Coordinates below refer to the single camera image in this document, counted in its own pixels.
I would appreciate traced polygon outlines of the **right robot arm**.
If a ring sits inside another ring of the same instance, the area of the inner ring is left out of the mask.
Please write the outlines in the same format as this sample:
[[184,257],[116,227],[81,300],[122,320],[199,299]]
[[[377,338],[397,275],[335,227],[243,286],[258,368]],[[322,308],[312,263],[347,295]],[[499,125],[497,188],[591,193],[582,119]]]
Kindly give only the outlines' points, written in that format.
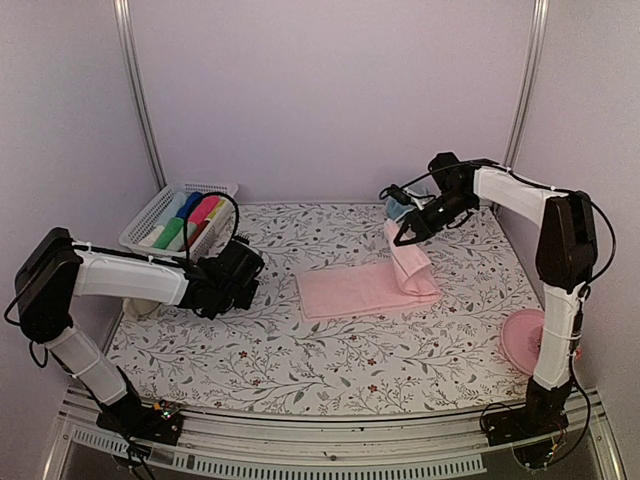
[[437,154],[425,175],[439,189],[430,200],[410,193],[408,185],[393,184],[380,194],[415,207],[401,223],[396,246],[458,227],[483,201],[539,229],[535,265],[544,290],[544,325],[526,405],[516,421],[524,435],[537,436],[562,412],[574,381],[571,357],[581,338],[582,305],[598,256],[590,198],[581,191],[536,183],[489,159],[461,161],[452,152]]

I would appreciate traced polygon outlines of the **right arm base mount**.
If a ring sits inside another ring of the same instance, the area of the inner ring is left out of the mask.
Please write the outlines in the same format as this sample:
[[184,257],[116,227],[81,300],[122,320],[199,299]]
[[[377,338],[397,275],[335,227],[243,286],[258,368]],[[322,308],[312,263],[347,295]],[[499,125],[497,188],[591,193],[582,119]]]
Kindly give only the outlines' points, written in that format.
[[487,405],[479,418],[479,427],[490,446],[561,432],[568,426],[569,421],[563,411],[550,417],[534,418],[525,406],[512,407],[502,402]]

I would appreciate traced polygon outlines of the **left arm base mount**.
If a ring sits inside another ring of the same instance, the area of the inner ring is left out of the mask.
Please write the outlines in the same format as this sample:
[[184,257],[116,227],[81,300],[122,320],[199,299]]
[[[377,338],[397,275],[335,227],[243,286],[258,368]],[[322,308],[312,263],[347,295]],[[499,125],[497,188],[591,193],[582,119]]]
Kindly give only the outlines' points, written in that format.
[[125,440],[142,439],[176,446],[182,433],[184,416],[146,406],[134,394],[126,394],[111,405],[97,403],[100,414],[96,425],[120,434]]

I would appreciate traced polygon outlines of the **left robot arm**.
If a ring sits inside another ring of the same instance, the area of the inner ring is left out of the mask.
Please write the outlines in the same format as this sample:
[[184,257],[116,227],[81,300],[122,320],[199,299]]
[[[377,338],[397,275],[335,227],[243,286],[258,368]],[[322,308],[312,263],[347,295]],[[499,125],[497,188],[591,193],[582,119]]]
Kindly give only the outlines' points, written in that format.
[[232,237],[215,257],[166,260],[94,247],[56,227],[16,274],[6,310],[17,313],[13,325],[82,382],[116,424],[138,434],[148,426],[147,409],[126,375],[75,325],[72,301],[143,300],[213,319],[251,306],[263,268],[261,255],[242,237]]

